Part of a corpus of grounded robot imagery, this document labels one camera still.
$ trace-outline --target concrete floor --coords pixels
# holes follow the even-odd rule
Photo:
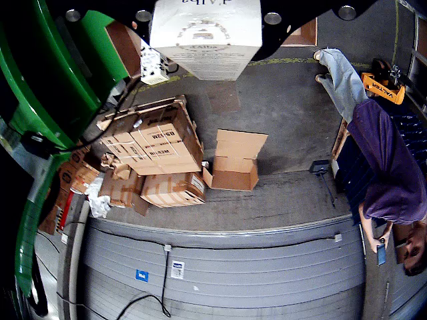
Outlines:
[[[401,5],[398,16],[396,23],[396,4],[391,0],[377,1],[354,21],[327,12],[318,17],[318,47],[341,49],[358,71],[369,69],[375,57],[405,70],[414,18]],[[269,59],[249,64],[233,82],[200,81],[181,68],[160,85],[140,84],[123,108],[184,94],[207,160],[214,156],[217,129],[267,133],[258,156],[260,182],[251,193],[209,190],[205,205],[152,207],[146,217],[114,209],[107,219],[172,229],[245,230],[348,214],[346,200],[339,195],[333,209],[323,185],[308,173],[313,160],[330,158],[341,121],[324,88],[314,81],[316,74],[326,72],[312,59],[316,49],[282,47]],[[97,132],[92,125],[86,137]],[[98,144],[93,149],[99,155],[106,150]]]

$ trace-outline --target person's arm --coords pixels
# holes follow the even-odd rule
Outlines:
[[[365,218],[363,214],[363,204],[359,204],[359,215],[360,221],[362,222],[362,228],[365,230],[366,238],[369,241],[371,249],[376,253],[376,246],[381,245],[381,242],[374,238],[374,232],[372,231],[372,219]]]

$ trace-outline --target white box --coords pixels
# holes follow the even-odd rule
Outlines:
[[[141,81],[157,85],[169,80],[166,58],[141,40]]]
[[[236,80],[262,46],[260,0],[159,0],[150,45],[201,80]]]

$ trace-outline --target hand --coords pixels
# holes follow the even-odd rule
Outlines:
[[[376,247],[377,245],[381,245],[381,242],[378,239],[372,238],[371,240],[369,240],[369,244],[371,244],[371,249],[373,250],[373,252],[376,253]]]
[[[386,249],[387,249],[387,245],[388,245],[388,239],[390,238],[390,232],[384,232],[382,234],[382,236],[379,238],[379,240],[384,239],[385,241],[385,245],[386,245]]]

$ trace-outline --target shoe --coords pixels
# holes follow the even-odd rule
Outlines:
[[[324,75],[316,75],[316,78],[314,78],[315,80],[316,80],[316,82],[318,82],[318,83],[321,83],[320,81],[319,81],[319,78],[325,78],[324,77]]]
[[[313,59],[316,61],[320,61],[320,53],[322,52],[322,50],[317,50],[314,54],[313,54]]]

